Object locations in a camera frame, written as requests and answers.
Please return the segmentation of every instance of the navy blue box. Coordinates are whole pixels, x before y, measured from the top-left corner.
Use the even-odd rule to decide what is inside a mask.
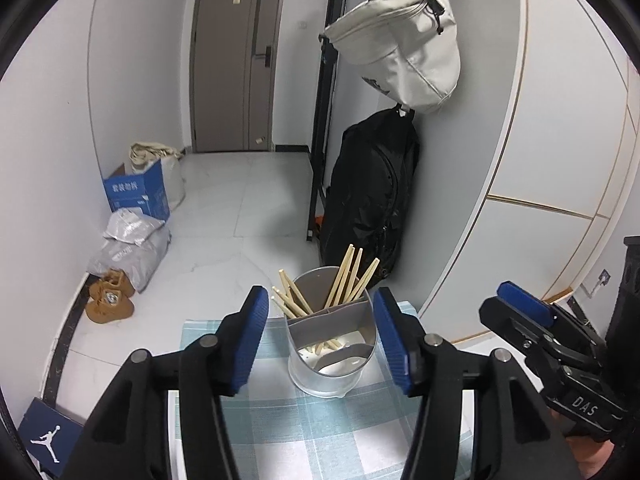
[[[160,159],[145,173],[116,175],[105,179],[104,190],[111,211],[121,207],[139,207],[145,215],[159,220],[169,218],[169,203],[164,191]]]
[[[62,475],[81,433],[80,424],[50,408],[40,399],[33,399],[18,428],[26,450],[55,476]]]

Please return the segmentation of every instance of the blue gripper pad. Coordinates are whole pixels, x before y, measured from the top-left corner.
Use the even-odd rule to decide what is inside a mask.
[[[409,373],[409,352],[407,351],[407,344],[411,346],[411,340],[403,339],[407,334],[404,329],[404,318],[410,317],[415,321],[417,319],[400,311],[391,291],[386,287],[377,290],[373,297],[373,316],[376,319],[376,326],[394,383],[405,395],[408,395],[414,383]]]
[[[511,282],[501,283],[497,291],[498,298],[509,303],[529,319],[540,326],[550,328],[554,324],[554,318],[546,303],[529,294]]]
[[[255,354],[264,331],[264,325],[269,314],[269,295],[258,285],[254,285],[244,300],[244,305],[238,313],[242,322],[242,333],[239,338],[234,356],[234,372],[231,377],[231,387],[238,392],[240,386],[246,384],[249,373],[254,365]]]

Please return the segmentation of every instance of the plaid tablecloth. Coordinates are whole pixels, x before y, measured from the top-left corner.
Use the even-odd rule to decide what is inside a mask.
[[[415,315],[409,303],[400,307]],[[318,399],[297,389],[289,378],[284,322],[267,320],[247,385],[222,401],[241,478],[400,478],[420,400],[408,399],[393,384],[380,342],[356,388],[342,399]],[[219,320],[188,320],[180,348],[219,325]],[[179,421],[176,413],[177,438]],[[457,479],[468,477],[472,449],[472,432],[463,418]]]

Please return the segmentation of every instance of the jumpman logo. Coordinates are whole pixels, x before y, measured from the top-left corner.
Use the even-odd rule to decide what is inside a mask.
[[[60,429],[60,426],[56,426],[55,431],[48,431],[47,434],[44,434],[43,436],[40,437],[40,440],[31,441],[32,444],[41,444],[42,446],[45,446],[51,453],[51,457],[55,464],[59,464],[60,460],[56,458],[56,454],[53,452],[53,448],[51,447],[51,441],[53,440],[53,437],[55,436],[55,434],[58,432],[59,429]]]

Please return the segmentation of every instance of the shoe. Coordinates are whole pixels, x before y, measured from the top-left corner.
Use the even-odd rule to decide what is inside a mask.
[[[94,323],[108,323],[133,316],[133,303],[121,290],[103,289],[99,300],[89,301],[84,308]]]
[[[124,270],[107,270],[100,280],[89,286],[89,296],[94,298],[95,301],[98,301],[102,297],[102,291],[106,289],[120,290],[127,298],[130,298],[136,293],[136,289],[131,285]]]

